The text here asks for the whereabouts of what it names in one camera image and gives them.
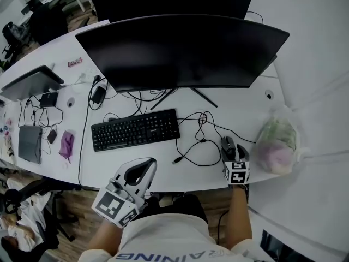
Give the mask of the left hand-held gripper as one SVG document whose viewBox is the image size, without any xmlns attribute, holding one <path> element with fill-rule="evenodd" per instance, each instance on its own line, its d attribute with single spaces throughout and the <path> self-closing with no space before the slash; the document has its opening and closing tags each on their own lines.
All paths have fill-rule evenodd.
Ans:
<svg viewBox="0 0 349 262">
<path fill-rule="evenodd" d="M 157 166 L 152 157 L 123 164 L 106 187 L 98 191 L 92 210 L 117 227 L 125 227 L 148 206 L 145 193 L 152 184 Z"/>
</svg>

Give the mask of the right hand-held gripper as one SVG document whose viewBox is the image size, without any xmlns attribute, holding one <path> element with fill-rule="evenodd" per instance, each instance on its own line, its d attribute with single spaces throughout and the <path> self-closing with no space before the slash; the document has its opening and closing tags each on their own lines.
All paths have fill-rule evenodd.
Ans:
<svg viewBox="0 0 349 262">
<path fill-rule="evenodd" d="M 250 177 L 249 152 L 240 144 L 233 150 L 220 149 L 223 174 L 228 185 L 246 185 Z"/>
</svg>

